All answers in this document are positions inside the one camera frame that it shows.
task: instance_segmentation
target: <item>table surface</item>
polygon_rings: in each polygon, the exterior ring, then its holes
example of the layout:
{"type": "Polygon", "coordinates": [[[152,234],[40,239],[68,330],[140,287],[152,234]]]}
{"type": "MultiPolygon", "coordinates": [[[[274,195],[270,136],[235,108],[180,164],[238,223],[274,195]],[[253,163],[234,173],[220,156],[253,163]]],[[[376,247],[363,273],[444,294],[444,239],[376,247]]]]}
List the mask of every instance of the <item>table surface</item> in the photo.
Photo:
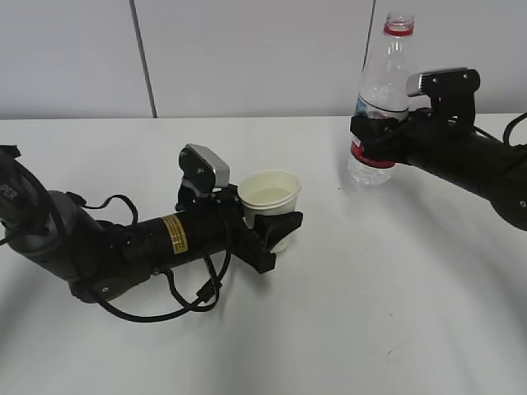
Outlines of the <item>table surface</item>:
{"type": "MultiPolygon", "coordinates": [[[[481,115],[498,134],[511,114],[481,115]]],[[[168,323],[120,321],[0,249],[0,394],[524,394],[527,235],[488,202],[398,166],[347,179],[347,117],[0,121],[3,144],[50,189],[92,205],[129,195],[141,218],[175,205],[187,142],[231,181],[298,174],[304,225],[264,276],[234,261],[219,306],[168,323]]],[[[525,139],[520,125],[515,139],[525,139]]],[[[95,217],[129,221],[118,203],[95,217]]],[[[175,269],[190,296],[203,263],[175,269]]],[[[115,301],[177,308],[162,276],[115,301]]]]}

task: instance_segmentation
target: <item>red bottle label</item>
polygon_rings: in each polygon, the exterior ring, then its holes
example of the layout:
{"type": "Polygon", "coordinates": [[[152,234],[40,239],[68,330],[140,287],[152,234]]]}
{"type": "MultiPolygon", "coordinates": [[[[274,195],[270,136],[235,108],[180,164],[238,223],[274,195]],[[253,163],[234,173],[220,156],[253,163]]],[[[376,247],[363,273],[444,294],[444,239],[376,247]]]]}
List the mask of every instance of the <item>red bottle label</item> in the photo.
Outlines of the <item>red bottle label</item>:
{"type": "MultiPolygon", "coordinates": [[[[398,120],[403,120],[408,116],[408,109],[404,111],[389,111],[368,103],[359,95],[357,99],[357,107],[355,108],[355,115],[364,115],[373,119],[396,118],[398,120]]],[[[376,167],[377,169],[388,169],[395,165],[395,162],[390,160],[377,161],[365,158],[362,154],[363,151],[364,148],[362,147],[360,140],[353,136],[352,154],[357,160],[370,167],[376,167]]]]}

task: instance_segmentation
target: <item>paper cup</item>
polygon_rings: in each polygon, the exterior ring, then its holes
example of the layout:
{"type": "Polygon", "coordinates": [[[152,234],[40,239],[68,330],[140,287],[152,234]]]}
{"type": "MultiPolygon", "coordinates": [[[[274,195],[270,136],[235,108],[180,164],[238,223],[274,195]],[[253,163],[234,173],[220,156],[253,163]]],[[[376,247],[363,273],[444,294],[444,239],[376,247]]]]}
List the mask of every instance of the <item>paper cup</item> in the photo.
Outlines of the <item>paper cup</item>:
{"type": "MultiPolygon", "coordinates": [[[[254,226],[254,216],[276,216],[295,211],[301,183],[298,177],[285,170],[266,170],[244,179],[238,187],[238,194],[244,206],[245,221],[249,228],[254,226]]],[[[280,241],[272,253],[286,249],[289,236],[280,241]]]]}

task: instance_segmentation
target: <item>black robotic arm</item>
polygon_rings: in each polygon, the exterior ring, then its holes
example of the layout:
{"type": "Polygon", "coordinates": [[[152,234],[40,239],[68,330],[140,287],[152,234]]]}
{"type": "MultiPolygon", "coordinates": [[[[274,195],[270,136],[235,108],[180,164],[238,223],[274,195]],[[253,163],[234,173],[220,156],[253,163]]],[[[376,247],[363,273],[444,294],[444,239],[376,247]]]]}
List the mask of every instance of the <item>black robotic arm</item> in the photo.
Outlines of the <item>black robotic arm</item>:
{"type": "Polygon", "coordinates": [[[487,199],[513,226],[527,230],[527,147],[510,146],[473,125],[476,70],[458,67],[415,74],[409,96],[427,95],[431,108],[396,119],[352,118],[367,159],[412,165],[487,199]]]}
{"type": "Polygon", "coordinates": [[[250,230],[237,187],[229,184],[229,167],[205,146],[188,144],[180,152],[184,171],[178,212],[139,222],[138,211],[123,195],[89,207],[75,193],[47,191],[16,158],[14,146],[0,146],[0,219],[6,238],[0,242],[65,280],[73,295],[98,303],[113,315],[138,323],[166,321],[189,311],[203,312],[217,303],[222,278],[234,254],[258,273],[273,270],[273,247],[301,226],[302,214],[256,216],[250,230]],[[131,225],[96,221],[86,209],[123,200],[133,213],[131,225]],[[216,271],[210,255],[225,251],[216,271]],[[202,258],[210,275],[188,302],[175,288],[173,267],[202,258]],[[170,292],[183,305],[170,314],[139,317],[116,309],[110,300],[150,278],[163,274],[170,292]]]}

